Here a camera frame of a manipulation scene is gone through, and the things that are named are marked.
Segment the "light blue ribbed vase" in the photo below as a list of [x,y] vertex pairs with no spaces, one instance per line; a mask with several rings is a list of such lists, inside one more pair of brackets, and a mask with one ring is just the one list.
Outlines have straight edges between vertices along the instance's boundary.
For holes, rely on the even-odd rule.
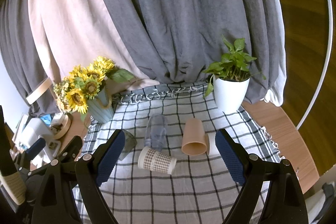
[[113,119],[112,97],[106,86],[103,86],[94,99],[88,99],[88,112],[101,124],[108,123]]

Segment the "checkered white black tablecloth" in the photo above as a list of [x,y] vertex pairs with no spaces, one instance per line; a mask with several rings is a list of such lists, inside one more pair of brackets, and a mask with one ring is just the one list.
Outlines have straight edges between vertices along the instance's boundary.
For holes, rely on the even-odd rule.
[[[280,153],[266,129],[243,109],[221,112],[213,96],[205,96],[205,84],[158,85],[112,97],[113,119],[95,121],[84,139],[83,153],[94,152],[116,129],[130,132],[137,145],[118,161],[100,190],[119,223],[222,223],[240,185],[234,182],[220,155],[187,156],[182,150],[186,122],[201,120],[206,133],[224,128],[247,152],[272,162]],[[167,119],[162,152],[177,160],[172,174],[138,167],[146,126],[152,115]]]

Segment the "white frosted cup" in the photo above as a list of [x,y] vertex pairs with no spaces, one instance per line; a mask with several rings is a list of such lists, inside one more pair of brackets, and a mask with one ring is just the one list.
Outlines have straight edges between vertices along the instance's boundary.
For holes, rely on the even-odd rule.
[[217,156],[220,155],[217,146],[215,144],[215,135],[216,133],[208,133],[206,134],[206,142],[207,142],[207,155],[208,156]]

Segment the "green pothos plant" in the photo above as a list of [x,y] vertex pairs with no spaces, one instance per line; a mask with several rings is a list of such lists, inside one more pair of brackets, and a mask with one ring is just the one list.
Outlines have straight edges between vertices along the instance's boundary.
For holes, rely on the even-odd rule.
[[251,73],[251,63],[257,58],[244,52],[244,38],[235,39],[233,43],[230,43],[225,36],[222,35],[222,41],[227,47],[228,53],[223,53],[220,61],[211,63],[202,71],[210,75],[204,95],[205,98],[214,91],[215,79],[240,83],[258,74],[262,75],[264,80],[266,79],[262,71],[258,71],[254,74]]

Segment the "pink beige curtain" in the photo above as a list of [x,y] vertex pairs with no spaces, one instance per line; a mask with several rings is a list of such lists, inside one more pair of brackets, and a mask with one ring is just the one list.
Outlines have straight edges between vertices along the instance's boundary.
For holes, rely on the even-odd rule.
[[135,65],[103,0],[28,0],[28,7],[38,56],[54,83],[102,56],[135,77],[121,84],[109,80],[111,93],[158,84]]

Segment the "pink plastic cup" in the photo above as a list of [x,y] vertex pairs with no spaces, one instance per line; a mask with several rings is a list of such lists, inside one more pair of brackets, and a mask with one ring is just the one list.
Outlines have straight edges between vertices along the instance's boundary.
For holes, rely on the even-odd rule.
[[198,156],[206,153],[206,135],[201,120],[196,118],[187,120],[181,150],[188,156]]

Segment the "white desktop appliance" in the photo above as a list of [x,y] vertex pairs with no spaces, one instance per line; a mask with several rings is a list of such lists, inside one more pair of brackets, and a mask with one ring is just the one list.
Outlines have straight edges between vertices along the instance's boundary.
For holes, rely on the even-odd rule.
[[15,145],[18,148],[28,149],[39,138],[43,138],[46,145],[38,156],[49,163],[57,156],[61,141],[54,139],[54,134],[41,118],[30,118],[27,114],[22,114],[13,137]]

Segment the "yellow sunflower bouquet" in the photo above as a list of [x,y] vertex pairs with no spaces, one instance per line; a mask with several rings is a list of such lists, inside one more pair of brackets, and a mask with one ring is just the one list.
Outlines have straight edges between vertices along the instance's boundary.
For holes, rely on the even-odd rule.
[[133,78],[132,73],[118,67],[111,59],[99,56],[87,67],[75,66],[68,76],[54,85],[56,104],[64,114],[78,112],[85,117],[89,114],[87,100],[94,99],[103,86],[107,88],[107,80],[121,84]]

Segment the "smoky grey square cup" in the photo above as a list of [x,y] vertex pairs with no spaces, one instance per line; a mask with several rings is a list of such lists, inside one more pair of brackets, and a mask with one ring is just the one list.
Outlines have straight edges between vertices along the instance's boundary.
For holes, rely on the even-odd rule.
[[127,157],[127,155],[129,155],[129,153],[131,152],[131,150],[133,148],[136,147],[137,145],[137,140],[134,137],[133,134],[131,134],[129,131],[127,130],[123,130],[124,134],[125,134],[125,145],[124,148],[119,156],[119,160],[123,161],[123,159],[125,159]]

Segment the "clear bluish plastic cup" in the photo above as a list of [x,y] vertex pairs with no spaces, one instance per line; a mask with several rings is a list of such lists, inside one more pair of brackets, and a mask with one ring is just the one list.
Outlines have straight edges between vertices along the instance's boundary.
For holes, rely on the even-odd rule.
[[167,118],[162,114],[154,114],[149,118],[144,137],[144,146],[162,151],[166,145]]

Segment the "white plant pot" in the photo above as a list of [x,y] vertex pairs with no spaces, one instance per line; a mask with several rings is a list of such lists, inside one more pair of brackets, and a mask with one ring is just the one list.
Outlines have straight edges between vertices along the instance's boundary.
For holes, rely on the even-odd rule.
[[214,98],[217,108],[224,114],[236,112],[242,104],[249,85],[249,79],[243,82],[214,79]]

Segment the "round wooden tray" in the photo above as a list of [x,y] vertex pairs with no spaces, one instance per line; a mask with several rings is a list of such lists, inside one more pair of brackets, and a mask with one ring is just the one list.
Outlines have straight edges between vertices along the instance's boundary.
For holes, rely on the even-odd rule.
[[71,115],[66,113],[57,113],[52,118],[49,128],[55,140],[61,139],[70,129]]

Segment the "houndstooth paper cup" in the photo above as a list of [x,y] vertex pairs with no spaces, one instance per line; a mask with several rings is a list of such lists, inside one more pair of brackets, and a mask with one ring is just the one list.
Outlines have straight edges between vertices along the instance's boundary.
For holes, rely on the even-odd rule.
[[161,153],[150,147],[144,147],[139,154],[138,167],[152,172],[173,174],[177,163],[175,157]]

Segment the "grey curtain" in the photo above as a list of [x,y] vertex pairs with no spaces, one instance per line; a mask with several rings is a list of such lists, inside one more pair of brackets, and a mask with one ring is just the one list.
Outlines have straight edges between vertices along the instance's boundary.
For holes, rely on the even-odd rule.
[[[284,23],[279,0],[103,0],[135,65],[158,83],[195,83],[244,38],[257,59],[245,99],[281,106],[286,83]],[[1,0],[1,55],[22,98],[47,76],[34,43],[28,0]]]

